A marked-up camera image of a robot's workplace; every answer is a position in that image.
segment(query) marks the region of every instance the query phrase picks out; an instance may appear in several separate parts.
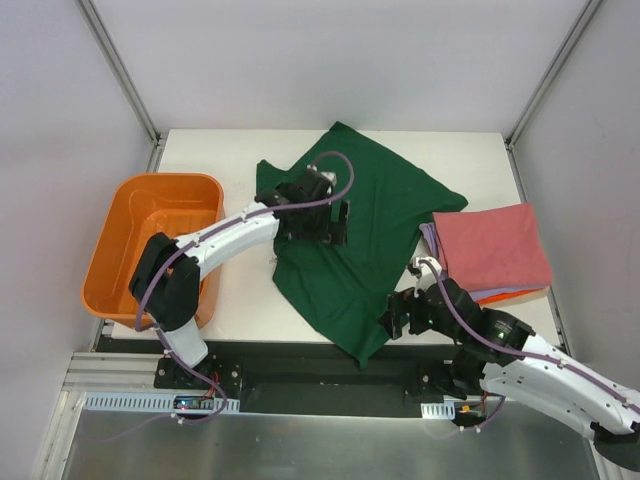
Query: white wall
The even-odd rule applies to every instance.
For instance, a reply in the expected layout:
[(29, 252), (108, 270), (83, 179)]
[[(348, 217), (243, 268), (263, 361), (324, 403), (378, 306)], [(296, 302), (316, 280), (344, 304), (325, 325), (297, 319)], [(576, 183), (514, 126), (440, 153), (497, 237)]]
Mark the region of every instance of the white wall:
[(605, 2), (516, 146), (573, 353), (640, 388), (640, 2)]
[(585, 0), (97, 0), (158, 125), (507, 133)]
[(74, 2), (0, 3), (0, 476), (32, 472), (114, 188), (150, 150)]

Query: metal floor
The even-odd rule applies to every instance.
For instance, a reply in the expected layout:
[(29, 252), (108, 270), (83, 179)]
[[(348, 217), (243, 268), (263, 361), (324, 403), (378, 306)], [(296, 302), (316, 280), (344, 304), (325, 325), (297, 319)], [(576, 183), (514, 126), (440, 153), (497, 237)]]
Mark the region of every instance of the metal floor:
[[(148, 417), (84, 411), (78, 431), (107, 437)], [(579, 435), (515, 402), (507, 402), (479, 435), (432, 438), (442, 436), (445, 427), (450, 424), (418, 419), (248, 414), (221, 416), (200, 426), (161, 419), (112, 442), (91, 442), (77, 431), (64, 478), (598, 478), (587, 443)]]

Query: wrinkled fabric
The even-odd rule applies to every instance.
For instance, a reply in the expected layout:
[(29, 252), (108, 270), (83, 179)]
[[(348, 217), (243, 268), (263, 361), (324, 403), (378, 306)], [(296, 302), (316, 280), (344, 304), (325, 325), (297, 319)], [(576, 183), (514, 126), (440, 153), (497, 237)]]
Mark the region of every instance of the wrinkled fabric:
[[(460, 211), (467, 200), (423, 170), (355, 130), (336, 123), (288, 171), (265, 160), (258, 164), (257, 190), (293, 181), (320, 153), (337, 150), (353, 164), (355, 181), (348, 245), (276, 239), (273, 281), (318, 332), (366, 366), (389, 339), (377, 320), (386, 310), (420, 238), (418, 226), (435, 211)], [(325, 158), (321, 171), (338, 176), (335, 191), (348, 181), (340, 158)], [(334, 205), (337, 218), (338, 205)]]

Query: pink towel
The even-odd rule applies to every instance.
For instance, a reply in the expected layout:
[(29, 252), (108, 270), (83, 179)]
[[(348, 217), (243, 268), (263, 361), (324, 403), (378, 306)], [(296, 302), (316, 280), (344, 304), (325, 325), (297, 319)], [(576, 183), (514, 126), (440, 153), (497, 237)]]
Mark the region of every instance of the pink towel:
[(530, 204), (433, 218), (440, 263), (465, 290), (551, 285)]

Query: orange plastic basket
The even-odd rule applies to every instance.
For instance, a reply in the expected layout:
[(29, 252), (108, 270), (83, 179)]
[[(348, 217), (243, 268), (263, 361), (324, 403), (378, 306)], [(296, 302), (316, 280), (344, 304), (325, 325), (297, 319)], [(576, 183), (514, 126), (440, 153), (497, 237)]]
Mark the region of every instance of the orange plastic basket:
[[(138, 304), (129, 281), (147, 240), (164, 232), (176, 237), (224, 217), (220, 184), (208, 175), (145, 173), (124, 182), (113, 197), (82, 288), (85, 308), (98, 317), (135, 326)], [(220, 268), (200, 283), (198, 327), (213, 317)], [(151, 319), (143, 317), (143, 325)]]

